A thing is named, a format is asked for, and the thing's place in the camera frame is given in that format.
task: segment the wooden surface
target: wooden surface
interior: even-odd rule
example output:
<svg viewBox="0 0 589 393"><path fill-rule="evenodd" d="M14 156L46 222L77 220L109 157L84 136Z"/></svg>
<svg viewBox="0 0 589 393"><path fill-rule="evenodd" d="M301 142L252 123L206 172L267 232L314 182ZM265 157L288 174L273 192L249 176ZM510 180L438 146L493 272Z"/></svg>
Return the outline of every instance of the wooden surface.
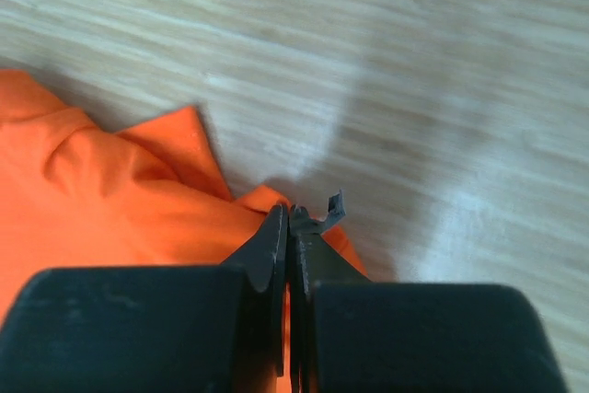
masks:
<svg viewBox="0 0 589 393"><path fill-rule="evenodd" d="M589 0L1 0L0 63L115 130L197 105L236 194L379 280L508 283L589 391Z"/></svg>

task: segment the orange cloth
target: orange cloth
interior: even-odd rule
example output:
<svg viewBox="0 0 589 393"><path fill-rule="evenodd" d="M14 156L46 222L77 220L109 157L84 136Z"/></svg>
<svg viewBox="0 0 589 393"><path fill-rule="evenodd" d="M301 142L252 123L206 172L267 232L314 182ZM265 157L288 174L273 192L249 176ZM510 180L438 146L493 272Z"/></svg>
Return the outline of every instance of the orange cloth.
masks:
<svg viewBox="0 0 589 393"><path fill-rule="evenodd" d="M0 321L42 269L219 263L286 202L231 197L193 108L105 133L21 71L0 71L0 155ZM340 228L325 239L363 269Z"/></svg>

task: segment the orange shirt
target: orange shirt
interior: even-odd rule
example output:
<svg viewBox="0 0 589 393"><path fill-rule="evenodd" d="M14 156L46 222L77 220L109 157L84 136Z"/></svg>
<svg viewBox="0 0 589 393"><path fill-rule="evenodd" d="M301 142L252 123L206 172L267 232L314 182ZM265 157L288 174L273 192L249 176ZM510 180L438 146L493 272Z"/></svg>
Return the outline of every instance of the orange shirt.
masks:
<svg viewBox="0 0 589 393"><path fill-rule="evenodd" d="M0 321L40 270L219 263L286 202L231 196L194 108L106 133L21 71L0 71L0 158ZM363 269L340 228L325 239Z"/></svg>

